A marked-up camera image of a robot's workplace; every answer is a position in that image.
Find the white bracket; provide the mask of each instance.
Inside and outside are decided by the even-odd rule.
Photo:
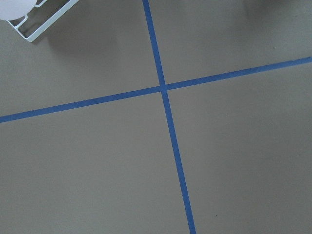
[[[35,7],[41,7],[48,0],[43,0],[40,4],[35,5]],[[11,21],[8,21],[10,25],[26,40],[33,42],[37,37],[39,37],[48,27],[50,27],[58,18],[60,18],[66,11],[68,11],[73,5],[75,5],[79,0],[69,0],[61,9],[54,13],[46,22],[43,23],[36,31],[34,31],[30,36],[25,37],[19,30],[19,28],[25,23],[28,19],[28,16],[25,15],[25,18],[18,24],[13,25]]]

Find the gray surface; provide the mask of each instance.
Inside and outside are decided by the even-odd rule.
[[[168,83],[312,54],[310,0],[150,2]]]
[[[0,32],[0,116],[158,85],[140,0],[81,0],[34,43]]]
[[[169,91],[198,234],[312,230],[312,65]]]
[[[0,132],[1,234],[188,233],[160,94]]]

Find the blue line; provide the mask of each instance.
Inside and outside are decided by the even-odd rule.
[[[270,71],[270,70],[275,70],[275,69],[280,69],[280,68],[285,68],[285,67],[291,67],[291,66],[309,63],[309,62],[312,62],[312,57],[301,58],[301,59],[291,60],[291,61],[286,61],[286,62],[279,62],[279,63],[259,66],[259,67],[254,67],[254,68],[248,68],[244,70],[228,72],[228,73],[223,73],[223,74],[209,76],[209,77],[196,78],[196,79],[181,81],[177,83],[167,84],[167,90],[178,89],[182,87],[203,84],[203,83],[208,83],[208,82],[222,80],[222,79],[240,77],[240,76],[245,76],[249,74],[265,72],[265,71]]]
[[[42,109],[33,110],[33,111],[27,111],[27,112],[22,112],[18,114],[2,116],[0,117],[0,123],[18,120],[22,118],[41,116],[41,115],[46,115],[46,114],[50,114],[54,112],[66,111],[70,109],[91,106],[91,105],[96,105],[96,104],[110,102],[110,101],[116,101],[116,100],[121,100],[125,98],[133,98],[133,97],[157,93],[157,92],[160,92],[159,86],[130,91],[130,92],[121,93],[121,94],[114,94],[114,95],[105,96],[105,97],[98,97],[98,98],[84,100],[84,101],[77,101],[77,102],[72,102],[72,103],[68,103],[64,105],[52,106],[52,107],[42,108]]]
[[[187,217],[187,221],[189,224],[190,234],[196,234],[196,229],[195,229],[195,224],[194,224],[194,219],[193,219],[193,213],[192,213],[190,199],[189,199],[189,193],[187,191],[187,186],[186,186],[185,176],[184,176],[184,172],[183,172],[183,166],[182,166],[179,146],[178,146],[178,142],[177,142],[177,138],[176,138],[176,130],[175,130],[174,121],[172,118],[172,112],[171,112],[169,97],[168,97],[168,93],[167,93],[167,86],[166,86],[165,77],[164,77],[163,70],[162,70],[162,65],[161,65],[161,60],[160,60],[160,55],[159,55],[159,50],[158,50],[158,44],[157,44],[157,40],[156,40],[156,34],[155,34],[154,25],[153,25],[152,14],[151,14],[151,10],[150,10],[148,0],[142,0],[142,1],[143,1],[144,11],[145,11],[145,17],[146,17],[146,21],[147,21],[148,31],[150,34],[150,40],[151,40],[151,44],[152,44],[152,49],[153,49],[158,79],[159,79],[159,85],[160,85],[162,100],[164,103],[164,108],[165,108],[165,113],[166,113],[166,118],[167,118],[167,123],[168,123],[168,128],[169,128],[169,134],[170,134],[172,149],[173,149],[174,156],[175,156],[175,165],[176,165],[177,174],[178,174],[178,178],[179,178],[179,182],[180,182],[180,187],[181,187],[186,217]]]

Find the white object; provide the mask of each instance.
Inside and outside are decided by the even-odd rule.
[[[0,0],[0,20],[17,20],[36,5],[37,0]]]
[[[47,0],[43,0],[40,4],[35,5],[34,7],[41,7]],[[25,15],[25,18],[22,22],[20,22],[18,25],[13,25],[12,22],[9,22],[10,25],[12,25],[13,28],[26,40],[29,42],[33,42],[37,37],[39,37],[48,27],[50,27],[58,18],[60,18],[66,11],[68,11],[73,5],[75,5],[79,0],[68,0],[68,2],[62,6],[58,11],[56,11],[46,22],[44,22],[36,31],[34,31],[30,36],[25,37],[20,31],[19,27],[26,22],[28,19],[28,16]]]

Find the floor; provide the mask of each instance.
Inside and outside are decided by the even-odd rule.
[[[312,230],[312,1],[81,0],[0,31],[0,233]]]

